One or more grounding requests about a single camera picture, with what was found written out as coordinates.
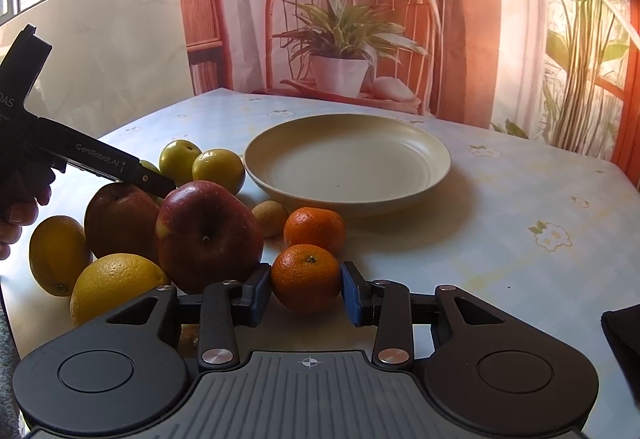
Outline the person left hand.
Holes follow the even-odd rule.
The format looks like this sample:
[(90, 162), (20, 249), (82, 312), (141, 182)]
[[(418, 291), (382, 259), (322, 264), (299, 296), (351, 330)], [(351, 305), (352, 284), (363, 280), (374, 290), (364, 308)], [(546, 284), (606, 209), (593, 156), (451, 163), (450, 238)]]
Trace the person left hand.
[(51, 184), (55, 176), (51, 168), (26, 162), (1, 179), (1, 259), (7, 259), (26, 225), (34, 223), (39, 207), (49, 204)]

